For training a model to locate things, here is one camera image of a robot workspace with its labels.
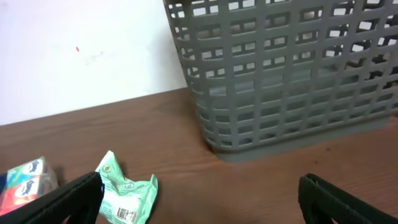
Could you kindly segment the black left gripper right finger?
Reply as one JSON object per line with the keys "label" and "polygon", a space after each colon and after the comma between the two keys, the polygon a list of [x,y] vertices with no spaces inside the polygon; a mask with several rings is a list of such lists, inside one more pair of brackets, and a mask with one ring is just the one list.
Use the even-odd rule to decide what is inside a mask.
{"label": "black left gripper right finger", "polygon": [[397,218],[311,173],[299,179],[298,202],[306,224],[397,224]]}

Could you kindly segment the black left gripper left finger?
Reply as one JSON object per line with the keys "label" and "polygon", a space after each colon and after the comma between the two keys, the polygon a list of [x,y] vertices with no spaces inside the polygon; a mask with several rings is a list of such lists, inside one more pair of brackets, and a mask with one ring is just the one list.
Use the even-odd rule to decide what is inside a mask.
{"label": "black left gripper left finger", "polygon": [[104,197],[98,172],[89,172],[1,216],[1,224],[94,224]]}

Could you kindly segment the colourful tissue multipack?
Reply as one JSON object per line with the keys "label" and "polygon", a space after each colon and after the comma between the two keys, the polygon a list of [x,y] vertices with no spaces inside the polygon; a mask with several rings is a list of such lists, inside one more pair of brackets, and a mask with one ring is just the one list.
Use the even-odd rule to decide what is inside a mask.
{"label": "colourful tissue multipack", "polygon": [[1,216],[58,188],[57,176],[45,157],[1,174]]}

